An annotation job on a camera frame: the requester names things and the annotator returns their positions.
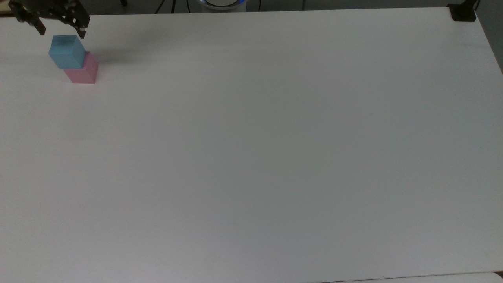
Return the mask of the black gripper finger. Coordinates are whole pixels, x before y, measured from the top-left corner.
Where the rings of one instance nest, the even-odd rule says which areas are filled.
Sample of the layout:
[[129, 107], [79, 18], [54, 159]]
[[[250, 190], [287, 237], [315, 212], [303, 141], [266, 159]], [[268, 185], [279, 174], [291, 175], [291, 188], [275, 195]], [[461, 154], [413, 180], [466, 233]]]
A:
[[86, 29], [90, 23], [90, 15], [81, 2], [66, 2], [64, 7], [64, 22], [71, 25], [77, 31], [78, 36], [84, 39]]
[[18, 22], [28, 23], [40, 35], [45, 34], [46, 27], [40, 20], [38, 4], [35, 1], [8, 1], [8, 7]]

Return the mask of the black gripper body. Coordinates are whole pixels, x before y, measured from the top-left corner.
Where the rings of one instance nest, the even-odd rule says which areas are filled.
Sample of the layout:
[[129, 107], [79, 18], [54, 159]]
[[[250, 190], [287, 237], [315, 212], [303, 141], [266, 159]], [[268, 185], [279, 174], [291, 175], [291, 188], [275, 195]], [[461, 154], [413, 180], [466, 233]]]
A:
[[24, 0], [23, 7], [42, 18], [59, 18], [70, 14], [74, 0]]

